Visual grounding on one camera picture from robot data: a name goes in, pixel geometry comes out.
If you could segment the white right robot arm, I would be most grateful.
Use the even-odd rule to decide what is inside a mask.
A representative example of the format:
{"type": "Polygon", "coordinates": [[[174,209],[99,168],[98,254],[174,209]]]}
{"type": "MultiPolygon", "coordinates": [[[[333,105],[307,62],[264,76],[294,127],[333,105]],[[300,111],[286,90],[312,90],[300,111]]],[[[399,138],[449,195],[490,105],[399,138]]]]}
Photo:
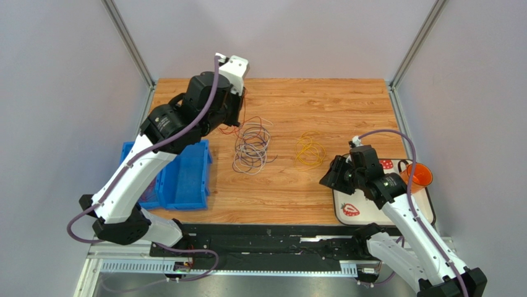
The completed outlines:
{"type": "Polygon", "coordinates": [[[385,171],[370,145],[337,155],[319,181],[333,191],[362,194],[395,224],[412,252],[397,244],[376,223],[356,230],[359,253],[387,264],[417,296],[482,296],[487,277],[469,268],[422,216],[407,183],[397,172],[385,171]]]}

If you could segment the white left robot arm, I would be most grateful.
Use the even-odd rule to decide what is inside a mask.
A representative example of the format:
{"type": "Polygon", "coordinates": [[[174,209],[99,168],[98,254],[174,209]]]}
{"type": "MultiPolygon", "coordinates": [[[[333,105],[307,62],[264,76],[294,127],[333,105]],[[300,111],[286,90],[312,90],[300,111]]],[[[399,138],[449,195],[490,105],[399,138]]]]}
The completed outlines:
{"type": "Polygon", "coordinates": [[[244,78],[228,71],[203,72],[190,79],[184,93],[151,111],[112,178],[79,200],[84,213],[96,219],[93,230],[100,241],[128,245],[143,239],[171,247],[183,238],[178,221],[150,213],[139,198],[186,147],[221,124],[240,125],[244,78]]]}

